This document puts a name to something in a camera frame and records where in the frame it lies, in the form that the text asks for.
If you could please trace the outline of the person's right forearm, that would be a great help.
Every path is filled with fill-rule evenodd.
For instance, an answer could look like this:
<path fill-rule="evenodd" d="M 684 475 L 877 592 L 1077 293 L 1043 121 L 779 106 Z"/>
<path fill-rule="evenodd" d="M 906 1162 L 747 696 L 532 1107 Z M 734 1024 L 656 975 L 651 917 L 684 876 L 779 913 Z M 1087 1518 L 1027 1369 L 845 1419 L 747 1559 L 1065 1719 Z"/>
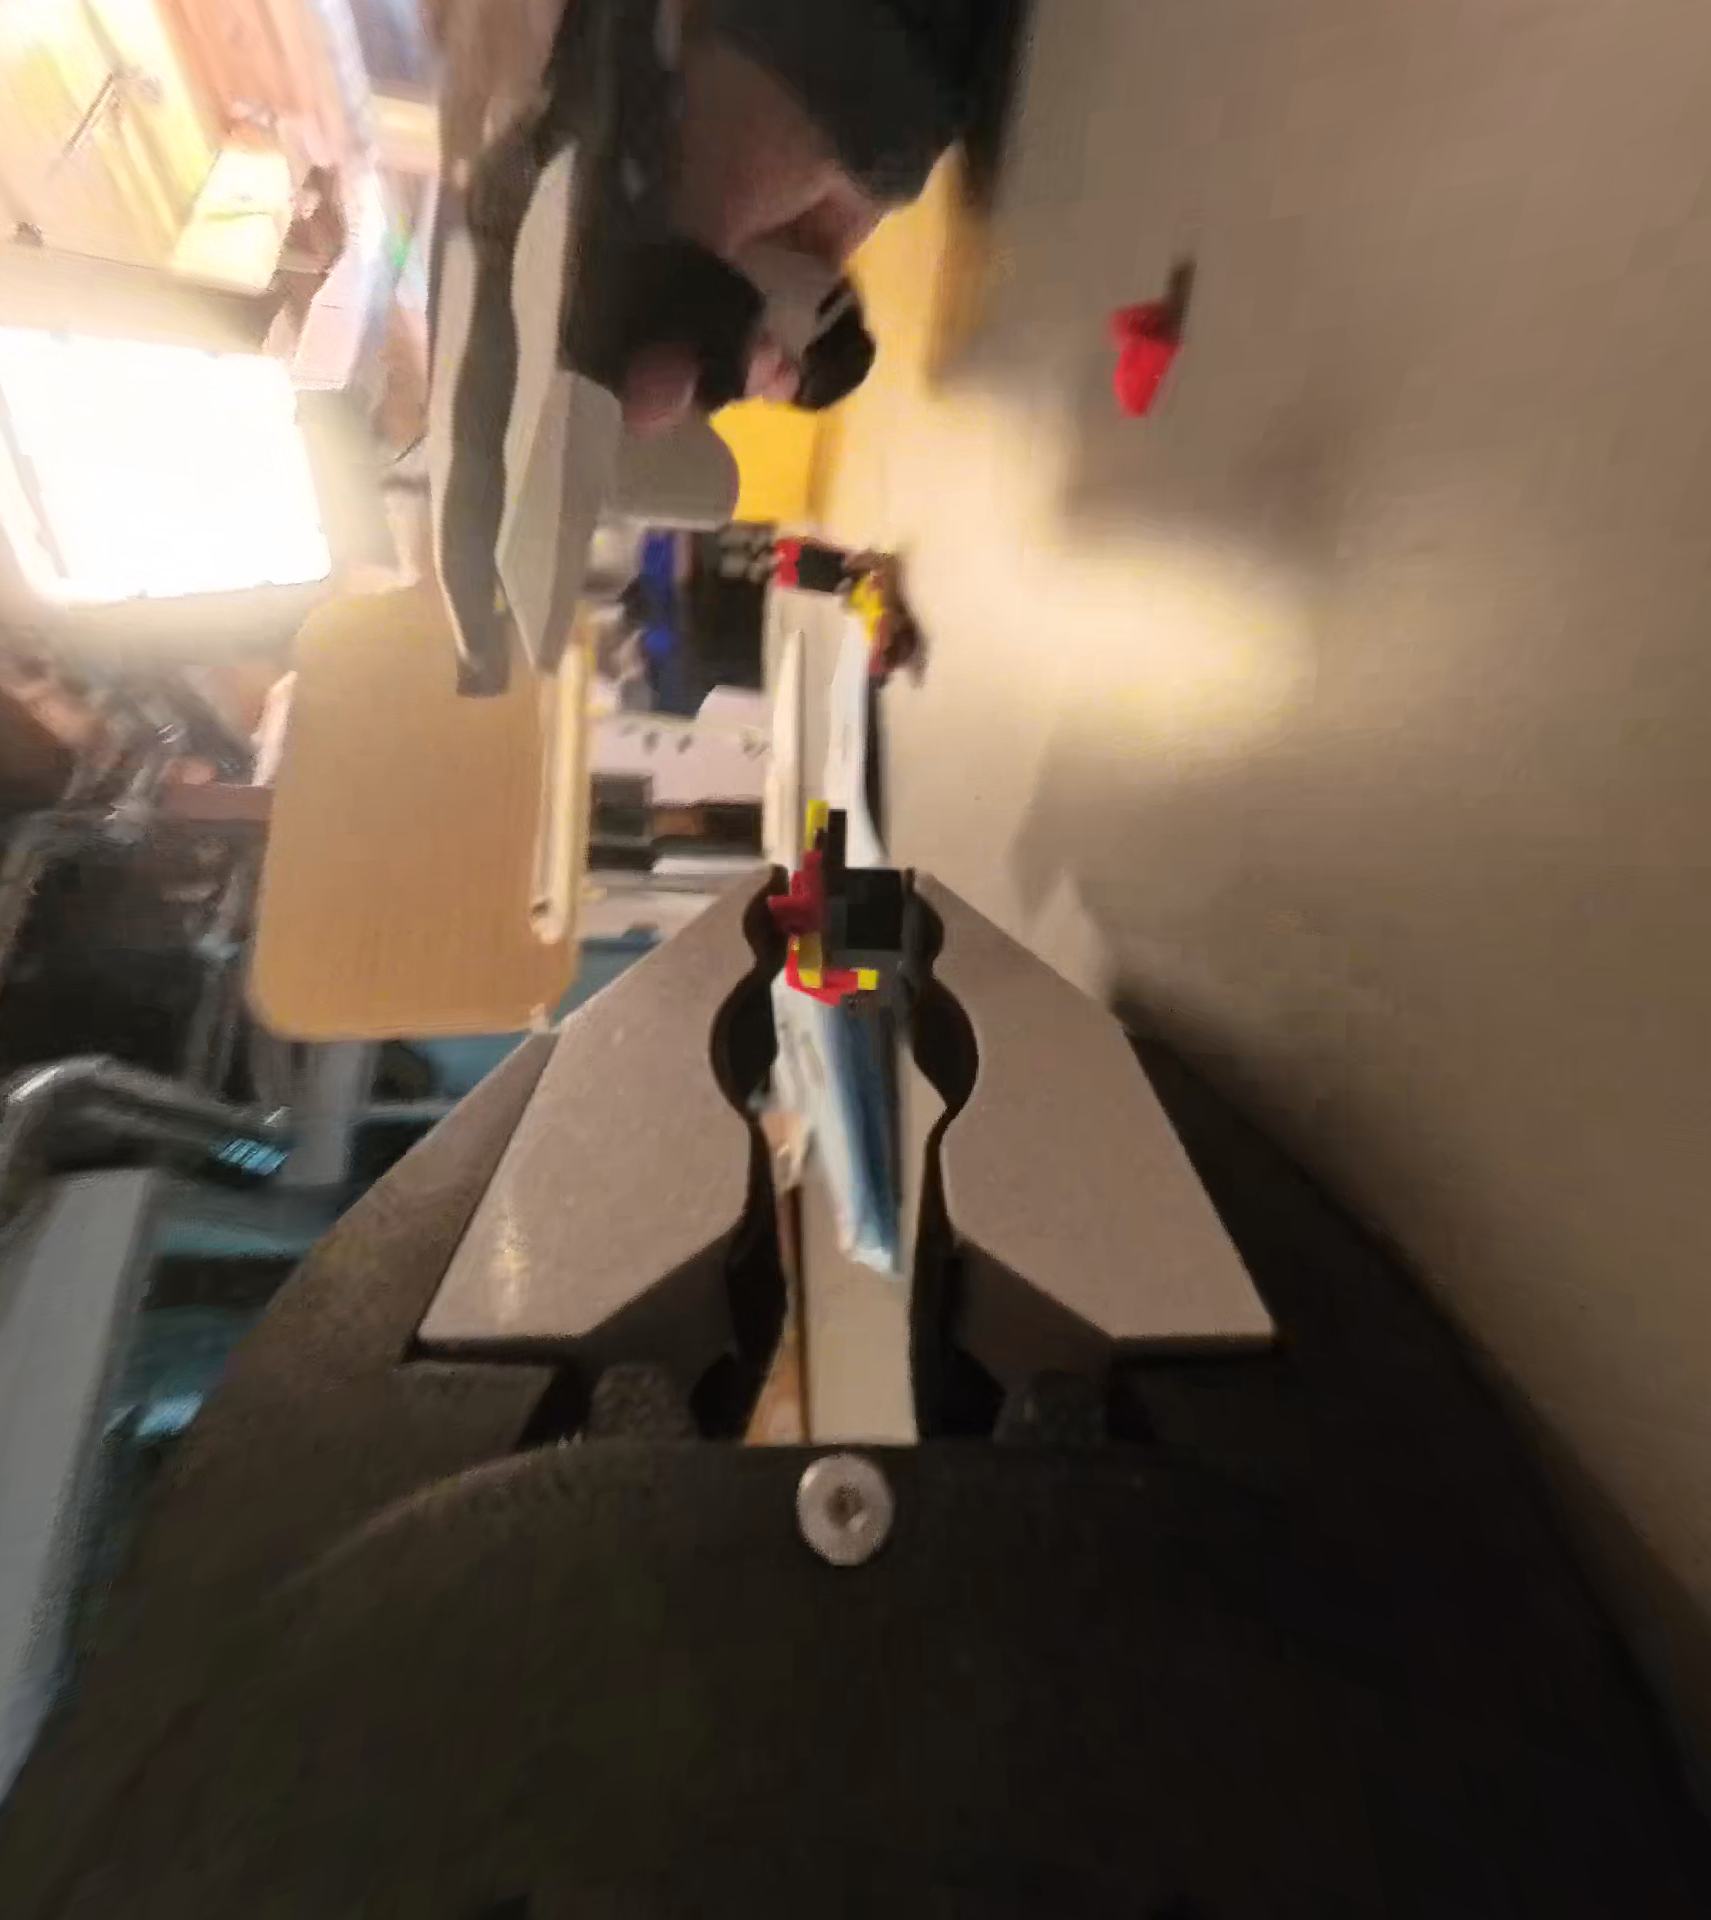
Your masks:
<path fill-rule="evenodd" d="M 996 182 L 1027 0 L 716 0 L 701 25 L 768 66 L 845 171 L 906 209 L 963 149 Z"/>

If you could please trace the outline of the small red yellow lego assembly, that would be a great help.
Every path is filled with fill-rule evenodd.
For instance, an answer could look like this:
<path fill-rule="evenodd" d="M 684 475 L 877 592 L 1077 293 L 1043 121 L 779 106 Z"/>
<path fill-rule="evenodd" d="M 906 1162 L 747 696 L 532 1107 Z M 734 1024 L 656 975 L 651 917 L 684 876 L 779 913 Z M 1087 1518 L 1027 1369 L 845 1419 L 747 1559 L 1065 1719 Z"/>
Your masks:
<path fill-rule="evenodd" d="M 848 865 L 848 813 L 801 813 L 801 865 L 768 895 L 779 982 L 845 1019 L 882 1019 L 906 963 L 906 876 Z"/>

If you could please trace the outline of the silver metal ducts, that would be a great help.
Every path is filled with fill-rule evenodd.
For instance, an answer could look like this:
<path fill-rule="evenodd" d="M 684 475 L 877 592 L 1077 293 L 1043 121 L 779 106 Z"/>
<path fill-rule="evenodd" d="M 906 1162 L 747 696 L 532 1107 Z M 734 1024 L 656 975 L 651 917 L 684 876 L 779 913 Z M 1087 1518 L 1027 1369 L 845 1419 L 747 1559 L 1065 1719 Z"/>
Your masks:
<path fill-rule="evenodd" d="M 50 804 L 0 824 L 0 1231 L 49 1162 L 258 1182 L 289 1066 L 240 1012 L 266 789 L 185 696 L 110 696 Z"/>

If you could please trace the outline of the small red lego piece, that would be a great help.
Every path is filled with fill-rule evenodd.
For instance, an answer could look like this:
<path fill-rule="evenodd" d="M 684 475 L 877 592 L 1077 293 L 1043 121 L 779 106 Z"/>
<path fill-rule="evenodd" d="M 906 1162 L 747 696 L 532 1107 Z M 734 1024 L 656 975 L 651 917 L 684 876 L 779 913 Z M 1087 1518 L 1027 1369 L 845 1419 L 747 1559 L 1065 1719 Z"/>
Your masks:
<path fill-rule="evenodd" d="M 1198 293 L 1198 262 L 1175 262 L 1158 303 L 1130 303 L 1106 314 L 1106 392 L 1130 425 L 1158 411 L 1180 352 L 1187 293 Z"/>

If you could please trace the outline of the light wooden board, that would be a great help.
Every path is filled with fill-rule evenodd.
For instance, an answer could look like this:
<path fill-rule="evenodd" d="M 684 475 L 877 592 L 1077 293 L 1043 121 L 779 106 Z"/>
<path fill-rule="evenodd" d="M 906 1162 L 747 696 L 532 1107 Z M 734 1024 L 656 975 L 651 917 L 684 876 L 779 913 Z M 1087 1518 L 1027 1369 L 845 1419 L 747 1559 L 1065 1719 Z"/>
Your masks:
<path fill-rule="evenodd" d="M 297 641 L 245 1012 L 289 1046 L 497 1039 L 583 963 L 596 654 L 457 687 L 429 582 L 340 599 Z"/>

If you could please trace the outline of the bright studio light panel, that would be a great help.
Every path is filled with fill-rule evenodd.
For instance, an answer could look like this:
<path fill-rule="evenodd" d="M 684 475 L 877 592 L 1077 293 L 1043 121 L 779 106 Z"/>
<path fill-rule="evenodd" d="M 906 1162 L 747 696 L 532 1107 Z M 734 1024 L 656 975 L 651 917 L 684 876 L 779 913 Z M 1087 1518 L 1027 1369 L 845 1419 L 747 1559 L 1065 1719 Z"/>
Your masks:
<path fill-rule="evenodd" d="M 0 533 L 49 609 L 331 574 L 302 388 L 276 352 L 8 319 Z"/>

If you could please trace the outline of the yellow plastic bin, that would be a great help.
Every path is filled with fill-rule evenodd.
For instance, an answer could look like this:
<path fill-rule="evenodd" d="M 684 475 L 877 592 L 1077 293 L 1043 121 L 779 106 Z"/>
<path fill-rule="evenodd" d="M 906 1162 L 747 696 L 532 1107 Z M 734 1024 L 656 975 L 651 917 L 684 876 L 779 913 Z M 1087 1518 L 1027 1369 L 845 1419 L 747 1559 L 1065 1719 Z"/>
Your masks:
<path fill-rule="evenodd" d="M 716 425 L 740 464 L 740 523 L 845 523 L 848 497 L 882 488 L 902 425 L 963 372 L 1004 280 L 992 187 L 963 149 L 937 163 L 906 209 L 869 227 L 848 280 L 877 339 L 869 384 L 831 417 L 734 405 Z"/>

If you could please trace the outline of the person's right hand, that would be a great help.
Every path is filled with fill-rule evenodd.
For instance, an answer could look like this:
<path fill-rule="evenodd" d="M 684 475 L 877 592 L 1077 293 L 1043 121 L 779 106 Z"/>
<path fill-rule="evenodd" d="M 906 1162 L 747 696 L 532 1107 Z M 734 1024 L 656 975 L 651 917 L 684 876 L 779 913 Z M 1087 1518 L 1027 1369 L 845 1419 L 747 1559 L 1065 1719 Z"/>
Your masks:
<path fill-rule="evenodd" d="M 845 171 L 831 132 L 768 66 L 701 43 L 684 58 L 671 222 L 719 262 L 779 251 L 845 273 L 882 209 Z M 764 338 L 740 384 L 764 405 L 798 405 L 801 362 Z M 695 405 L 695 362 L 684 350 L 643 352 L 620 388 L 620 425 L 671 435 L 691 417 L 709 417 Z"/>

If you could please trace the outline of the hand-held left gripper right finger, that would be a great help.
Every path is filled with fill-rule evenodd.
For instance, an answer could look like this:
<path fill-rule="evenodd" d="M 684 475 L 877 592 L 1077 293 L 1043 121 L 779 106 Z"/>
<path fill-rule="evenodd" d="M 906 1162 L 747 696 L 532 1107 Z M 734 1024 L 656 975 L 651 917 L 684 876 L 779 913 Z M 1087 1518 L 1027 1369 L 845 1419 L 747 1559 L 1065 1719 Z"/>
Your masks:
<path fill-rule="evenodd" d="M 956 1353 L 1261 1353 L 1278 1340 L 1121 1024 L 917 873 L 937 1322 Z"/>

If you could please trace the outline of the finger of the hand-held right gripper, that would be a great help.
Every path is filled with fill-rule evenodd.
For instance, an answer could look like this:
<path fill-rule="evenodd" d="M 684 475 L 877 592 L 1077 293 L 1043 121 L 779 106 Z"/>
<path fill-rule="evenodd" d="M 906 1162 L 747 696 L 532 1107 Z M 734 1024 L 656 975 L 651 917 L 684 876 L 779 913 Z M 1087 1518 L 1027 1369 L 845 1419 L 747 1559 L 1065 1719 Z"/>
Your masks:
<path fill-rule="evenodd" d="M 596 531 L 620 464 L 620 405 L 568 362 L 572 182 L 563 149 L 509 251 L 509 427 L 497 582 L 525 671 L 556 671 L 587 592 Z"/>
<path fill-rule="evenodd" d="M 503 503 L 514 411 L 509 252 L 466 222 L 429 251 L 429 558 L 457 631 L 457 687 L 509 687 Z"/>

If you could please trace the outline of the long red yellow lego assembly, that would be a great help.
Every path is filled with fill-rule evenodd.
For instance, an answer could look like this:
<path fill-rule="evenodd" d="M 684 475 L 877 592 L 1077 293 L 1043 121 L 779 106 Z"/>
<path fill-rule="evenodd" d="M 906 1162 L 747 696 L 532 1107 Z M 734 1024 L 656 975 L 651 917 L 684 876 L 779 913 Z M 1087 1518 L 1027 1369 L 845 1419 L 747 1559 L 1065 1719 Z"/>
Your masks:
<path fill-rule="evenodd" d="M 774 592 L 845 603 L 869 634 L 869 681 L 925 677 L 925 622 L 887 548 L 845 548 L 812 533 L 774 533 Z"/>

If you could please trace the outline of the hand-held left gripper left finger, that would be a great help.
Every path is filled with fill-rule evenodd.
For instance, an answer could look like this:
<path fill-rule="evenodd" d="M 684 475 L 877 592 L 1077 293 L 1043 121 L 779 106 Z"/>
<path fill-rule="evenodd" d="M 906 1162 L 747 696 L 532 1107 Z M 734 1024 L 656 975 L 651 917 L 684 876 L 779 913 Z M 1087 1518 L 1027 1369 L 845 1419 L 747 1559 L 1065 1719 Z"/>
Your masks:
<path fill-rule="evenodd" d="M 413 1322 L 418 1348 L 768 1348 L 774 873 L 545 1030 L 545 1066 Z"/>

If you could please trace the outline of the open instruction booklet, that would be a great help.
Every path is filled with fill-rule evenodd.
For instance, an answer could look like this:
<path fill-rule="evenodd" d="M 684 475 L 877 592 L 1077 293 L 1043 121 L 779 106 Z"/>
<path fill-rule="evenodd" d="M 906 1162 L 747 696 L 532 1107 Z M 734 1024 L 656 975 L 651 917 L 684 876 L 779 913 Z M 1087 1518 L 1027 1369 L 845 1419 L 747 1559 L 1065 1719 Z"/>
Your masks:
<path fill-rule="evenodd" d="M 786 634 L 774 677 L 774 797 L 779 849 L 801 849 L 806 804 L 845 813 L 848 865 L 882 873 L 887 846 L 869 813 L 877 714 L 869 634 L 852 613 L 835 634 Z M 822 1162 L 845 1255 L 902 1279 L 902 1116 L 892 1024 L 862 1007 L 822 1007 L 786 970 L 768 982 L 774 1080 L 768 1107 L 801 1123 L 801 1159 Z"/>

